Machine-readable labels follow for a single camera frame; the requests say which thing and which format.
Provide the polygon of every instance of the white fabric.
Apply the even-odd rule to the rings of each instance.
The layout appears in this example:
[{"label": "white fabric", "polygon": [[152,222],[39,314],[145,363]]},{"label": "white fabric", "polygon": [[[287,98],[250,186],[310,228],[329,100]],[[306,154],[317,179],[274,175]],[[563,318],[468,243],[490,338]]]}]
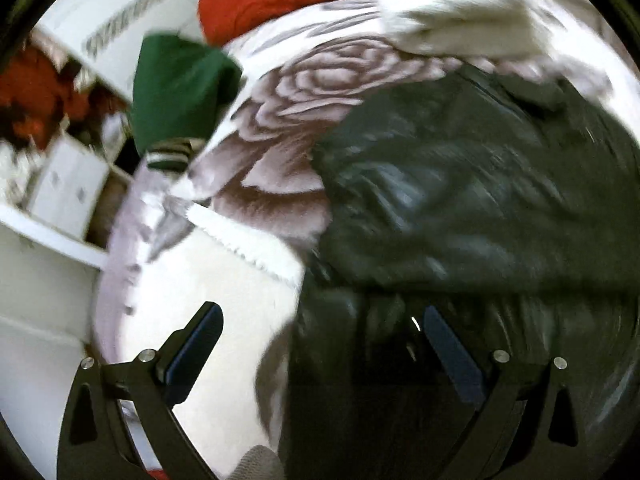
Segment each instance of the white fabric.
[{"label": "white fabric", "polygon": [[246,262],[292,288],[302,283],[305,266],[294,250],[277,236],[239,224],[215,211],[193,204],[186,217]]},{"label": "white fabric", "polygon": [[205,462],[226,478],[249,448],[277,450],[258,417],[255,373],[268,343],[293,316],[298,295],[196,230],[140,276],[132,298],[136,315],[125,318],[120,333],[122,358],[160,348],[205,301],[222,307],[225,327],[174,413]]},{"label": "white fabric", "polygon": [[543,0],[378,0],[385,35],[425,56],[525,57],[547,51]]},{"label": "white fabric", "polygon": [[640,142],[640,86],[620,56],[553,0],[378,0],[382,27],[414,54],[522,58],[542,52]]}]

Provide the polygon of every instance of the green cloth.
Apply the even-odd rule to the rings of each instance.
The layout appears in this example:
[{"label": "green cloth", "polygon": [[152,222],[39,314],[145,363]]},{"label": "green cloth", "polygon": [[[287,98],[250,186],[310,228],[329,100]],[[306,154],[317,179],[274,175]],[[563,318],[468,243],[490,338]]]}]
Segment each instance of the green cloth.
[{"label": "green cloth", "polygon": [[220,107],[238,94],[242,71],[220,49],[174,34],[147,36],[133,84],[132,134],[149,168],[183,171],[190,139],[208,140]]}]

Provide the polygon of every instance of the clothing pile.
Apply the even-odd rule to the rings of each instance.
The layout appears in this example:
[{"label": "clothing pile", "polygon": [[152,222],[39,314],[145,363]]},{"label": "clothing pile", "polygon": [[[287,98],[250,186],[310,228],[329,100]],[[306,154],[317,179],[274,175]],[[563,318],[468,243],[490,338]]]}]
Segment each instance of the clothing pile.
[{"label": "clothing pile", "polygon": [[35,147],[17,150],[7,140],[0,139],[0,203],[22,203],[31,176],[45,161],[46,156]]},{"label": "clothing pile", "polygon": [[430,306],[487,355],[562,356],[586,466],[565,478],[600,478],[640,420],[640,150],[625,129],[565,80],[465,66],[372,95],[312,165],[333,220],[292,329],[287,478],[446,464],[479,408],[415,322]]},{"label": "clothing pile", "polygon": [[[568,363],[580,480],[604,472],[640,418],[640,97],[620,56],[552,0],[201,0],[200,17],[209,46],[141,52],[149,165],[110,251],[132,270],[105,272],[129,294],[122,332],[97,308],[109,357],[216,300],[234,317],[177,409],[207,463],[224,476],[280,442],[289,480],[423,480],[482,405],[425,339],[434,309],[487,356]],[[145,187],[164,177],[148,168],[188,170]]]}]

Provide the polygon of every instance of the white cabinet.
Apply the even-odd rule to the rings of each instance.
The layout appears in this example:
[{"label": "white cabinet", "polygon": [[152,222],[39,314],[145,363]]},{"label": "white cabinet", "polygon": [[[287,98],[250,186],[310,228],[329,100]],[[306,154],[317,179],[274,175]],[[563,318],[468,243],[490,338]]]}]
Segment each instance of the white cabinet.
[{"label": "white cabinet", "polygon": [[109,175],[107,162],[68,136],[49,151],[25,209],[34,218],[83,240]]},{"label": "white cabinet", "polygon": [[142,40],[167,30],[203,41],[198,0],[56,0],[37,29],[131,100]]},{"label": "white cabinet", "polygon": [[14,320],[51,337],[90,341],[97,269],[0,225],[0,270],[0,320]]}]

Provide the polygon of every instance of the wall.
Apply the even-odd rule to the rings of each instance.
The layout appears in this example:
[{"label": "wall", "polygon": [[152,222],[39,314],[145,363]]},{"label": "wall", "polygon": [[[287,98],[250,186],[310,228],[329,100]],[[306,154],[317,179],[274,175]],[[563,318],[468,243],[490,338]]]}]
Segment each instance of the wall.
[{"label": "wall", "polygon": [[60,424],[89,339],[97,273],[0,224],[0,412],[46,480],[56,479]]},{"label": "wall", "polygon": [[56,480],[60,425],[83,357],[77,339],[0,320],[0,412],[45,480]]},{"label": "wall", "polygon": [[97,275],[0,224],[0,319],[89,341]]}]

